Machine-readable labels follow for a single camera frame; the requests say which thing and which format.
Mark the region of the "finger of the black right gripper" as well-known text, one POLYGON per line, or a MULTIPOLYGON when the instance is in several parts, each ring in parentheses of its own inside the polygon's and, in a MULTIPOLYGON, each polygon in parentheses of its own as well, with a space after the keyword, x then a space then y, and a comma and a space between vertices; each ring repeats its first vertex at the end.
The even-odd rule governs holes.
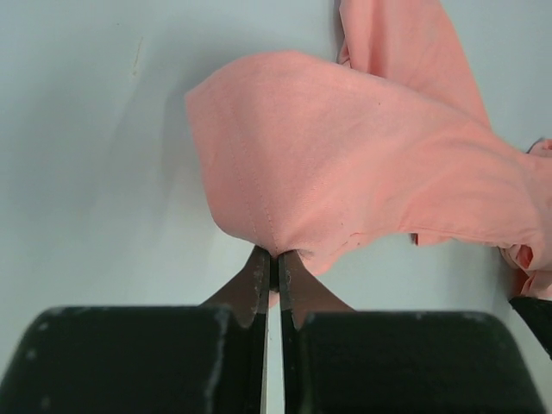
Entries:
POLYGON ((552 303, 545 299, 529 297, 515 297, 509 303, 551 357, 552 303))

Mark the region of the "pink t shirt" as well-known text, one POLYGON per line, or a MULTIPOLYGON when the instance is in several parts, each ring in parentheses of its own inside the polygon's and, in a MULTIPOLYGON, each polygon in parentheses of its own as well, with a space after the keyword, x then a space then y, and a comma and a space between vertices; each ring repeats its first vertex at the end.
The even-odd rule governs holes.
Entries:
POLYGON ((337 62, 297 51, 240 58, 185 108, 211 215, 314 274, 403 233, 500 250, 518 293, 551 296, 551 143, 492 131, 437 1, 344 1, 337 62))

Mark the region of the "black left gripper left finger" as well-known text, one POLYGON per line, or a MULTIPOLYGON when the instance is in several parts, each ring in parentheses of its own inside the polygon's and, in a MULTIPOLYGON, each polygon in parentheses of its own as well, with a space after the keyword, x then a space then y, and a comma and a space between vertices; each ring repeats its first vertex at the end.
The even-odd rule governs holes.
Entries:
POLYGON ((196 306, 67 306, 27 327, 4 413, 263 413, 271 257, 196 306))

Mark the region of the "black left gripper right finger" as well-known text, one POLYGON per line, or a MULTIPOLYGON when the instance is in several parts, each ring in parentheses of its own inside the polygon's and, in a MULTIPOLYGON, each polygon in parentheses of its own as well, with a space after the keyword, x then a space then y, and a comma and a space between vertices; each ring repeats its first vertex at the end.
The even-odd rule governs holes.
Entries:
POLYGON ((278 259, 288 413, 543 413, 513 335, 480 311, 352 310, 278 259))

